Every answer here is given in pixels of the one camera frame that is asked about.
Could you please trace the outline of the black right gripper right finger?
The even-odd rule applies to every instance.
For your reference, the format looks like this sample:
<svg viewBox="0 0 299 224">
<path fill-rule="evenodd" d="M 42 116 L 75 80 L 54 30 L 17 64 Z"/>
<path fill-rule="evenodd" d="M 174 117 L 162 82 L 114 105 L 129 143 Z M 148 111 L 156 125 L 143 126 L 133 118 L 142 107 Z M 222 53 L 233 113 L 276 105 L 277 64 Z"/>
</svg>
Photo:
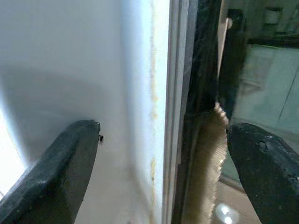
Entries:
<svg viewBox="0 0 299 224">
<path fill-rule="evenodd" d="M 299 154 L 249 123 L 228 129 L 228 150 L 262 224 L 299 224 Z"/>
</svg>

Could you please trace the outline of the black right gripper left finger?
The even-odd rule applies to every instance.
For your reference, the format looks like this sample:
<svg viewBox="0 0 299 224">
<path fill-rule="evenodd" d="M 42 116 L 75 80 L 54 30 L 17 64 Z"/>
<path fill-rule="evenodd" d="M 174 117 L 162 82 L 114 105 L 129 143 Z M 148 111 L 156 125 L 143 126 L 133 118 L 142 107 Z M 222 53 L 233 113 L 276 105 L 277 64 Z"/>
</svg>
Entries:
<svg viewBox="0 0 299 224">
<path fill-rule="evenodd" d="M 0 200 L 0 224 L 74 224 L 99 140 L 94 120 L 64 129 Z"/>
</svg>

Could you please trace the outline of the beige ribbed cloth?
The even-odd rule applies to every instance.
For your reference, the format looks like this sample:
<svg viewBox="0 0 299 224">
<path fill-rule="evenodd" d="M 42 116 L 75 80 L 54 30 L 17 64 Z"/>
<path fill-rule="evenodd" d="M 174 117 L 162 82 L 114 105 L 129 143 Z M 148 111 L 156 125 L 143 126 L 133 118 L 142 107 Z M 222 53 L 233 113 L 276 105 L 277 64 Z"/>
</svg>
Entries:
<svg viewBox="0 0 299 224">
<path fill-rule="evenodd" d="M 227 155 L 229 120 L 219 103 L 202 115 L 192 144 L 181 224 L 210 224 L 216 200 L 217 182 Z"/>
</svg>

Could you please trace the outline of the green glass sliding door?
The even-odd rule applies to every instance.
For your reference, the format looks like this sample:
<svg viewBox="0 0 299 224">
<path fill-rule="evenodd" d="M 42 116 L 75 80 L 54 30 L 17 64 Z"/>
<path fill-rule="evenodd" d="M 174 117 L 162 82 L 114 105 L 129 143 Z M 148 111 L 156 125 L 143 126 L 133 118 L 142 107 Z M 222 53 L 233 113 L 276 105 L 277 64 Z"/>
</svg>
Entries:
<svg viewBox="0 0 299 224">
<path fill-rule="evenodd" d="M 299 0 L 223 0 L 221 22 L 230 124 L 260 127 L 299 155 Z"/>
</svg>

